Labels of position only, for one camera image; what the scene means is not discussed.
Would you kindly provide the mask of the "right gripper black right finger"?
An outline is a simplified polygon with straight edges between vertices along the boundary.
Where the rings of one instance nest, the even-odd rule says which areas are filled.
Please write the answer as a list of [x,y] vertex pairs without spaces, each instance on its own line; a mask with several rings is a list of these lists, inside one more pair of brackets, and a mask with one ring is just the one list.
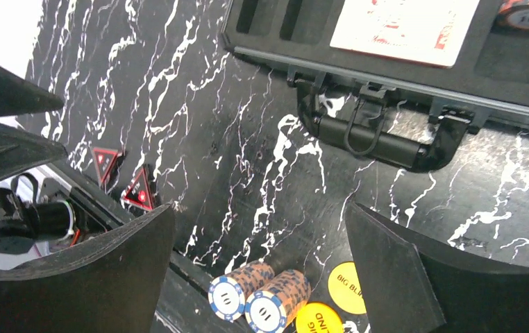
[[529,267],[458,250],[349,203],[373,332],[529,332]]

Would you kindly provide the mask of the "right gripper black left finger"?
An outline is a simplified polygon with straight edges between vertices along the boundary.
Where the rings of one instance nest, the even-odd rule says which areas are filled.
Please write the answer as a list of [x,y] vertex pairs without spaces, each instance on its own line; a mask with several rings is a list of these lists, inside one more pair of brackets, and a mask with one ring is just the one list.
[[174,246],[162,205],[83,243],[0,270],[0,332],[149,332]]

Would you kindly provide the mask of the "orange poker chip stack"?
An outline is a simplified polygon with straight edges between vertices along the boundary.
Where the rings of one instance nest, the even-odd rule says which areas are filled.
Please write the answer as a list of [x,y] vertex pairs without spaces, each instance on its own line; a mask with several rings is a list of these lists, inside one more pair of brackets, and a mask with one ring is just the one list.
[[244,313],[247,298],[274,276],[270,265],[255,260],[216,277],[208,289],[211,309],[220,319],[229,322],[237,320]]

